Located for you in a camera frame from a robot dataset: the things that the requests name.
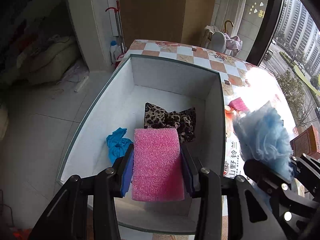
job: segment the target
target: cardboard box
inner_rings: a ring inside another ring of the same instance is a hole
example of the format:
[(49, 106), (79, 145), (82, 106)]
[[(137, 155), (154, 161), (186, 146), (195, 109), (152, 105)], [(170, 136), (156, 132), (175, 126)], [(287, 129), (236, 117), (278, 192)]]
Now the cardboard box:
[(135, 39), (200, 45), (215, 0), (119, 0), (127, 47)]
[[(188, 143), (191, 155), (222, 176), (225, 155), (225, 118), (220, 75), (208, 68), (178, 60), (131, 54), (100, 92), (71, 141), (58, 179), (98, 174), (111, 166), (106, 137), (117, 128), (134, 141), (134, 129), (143, 128), (145, 103), (167, 111), (196, 108), (196, 139)], [(89, 206), (93, 205), (89, 196)], [(131, 187), (115, 198), (121, 226), (162, 234), (193, 235), (200, 199), (176, 202), (139, 202)]]
[(290, 144), (294, 156), (300, 157), (305, 153), (316, 160), (320, 158), (319, 132), (313, 125), (291, 140)]

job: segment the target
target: tiled countertop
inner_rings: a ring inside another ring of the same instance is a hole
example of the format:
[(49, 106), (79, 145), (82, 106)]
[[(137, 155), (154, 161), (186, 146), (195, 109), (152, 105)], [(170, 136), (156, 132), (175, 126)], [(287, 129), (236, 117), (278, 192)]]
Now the tiled countertop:
[[(174, 42), (135, 40), (125, 57), (129, 54), (172, 58), (216, 70), (221, 77), (225, 105), (236, 98), (241, 98), (247, 108), (254, 111), (270, 101), (281, 119), (284, 120), (284, 127), (289, 133), (290, 140), (298, 135), (294, 119), (279, 84), (273, 74), (266, 70), (223, 53)], [(232, 115), (233, 113), (225, 113), (224, 176), (230, 178), (240, 174), (244, 175), (244, 161), (240, 157), (238, 138), (233, 133)]]

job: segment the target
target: red box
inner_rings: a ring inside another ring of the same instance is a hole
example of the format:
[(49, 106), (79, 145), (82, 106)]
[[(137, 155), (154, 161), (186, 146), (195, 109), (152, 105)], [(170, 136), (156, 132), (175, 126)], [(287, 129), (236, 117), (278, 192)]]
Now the red box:
[(316, 160), (320, 158), (319, 132), (313, 125), (291, 140), (290, 145), (294, 156), (300, 157), (305, 153)]

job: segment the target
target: white tile floor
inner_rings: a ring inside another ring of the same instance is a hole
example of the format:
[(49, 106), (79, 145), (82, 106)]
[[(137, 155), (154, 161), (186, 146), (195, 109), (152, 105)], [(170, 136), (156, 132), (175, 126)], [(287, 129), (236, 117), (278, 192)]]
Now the white tile floor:
[(16, 227), (32, 228), (59, 190), (55, 181), (63, 156), (110, 76), (90, 72), (78, 93), (72, 82), (7, 93), (9, 126), (0, 143), (0, 189)]

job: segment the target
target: fluffy blue fabric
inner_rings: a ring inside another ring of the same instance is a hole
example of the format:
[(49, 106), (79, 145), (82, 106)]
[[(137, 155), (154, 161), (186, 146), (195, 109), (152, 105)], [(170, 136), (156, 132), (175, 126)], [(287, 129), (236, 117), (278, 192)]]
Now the fluffy blue fabric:
[(233, 122), (237, 135), (241, 157), (244, 161), (255, 159), (261, 161), (288, 180), (292, 178), (289, 166), (293, 151), (283, 121), (271, 103), (247, 114)]
[(122, 138), (127, 132), (126, 128), (118, 128), (107, 137), (107, 145), (109, 147), (109, 159), (113, 164), (117, 158), (125, 155), (130, 143), (130, 139)]

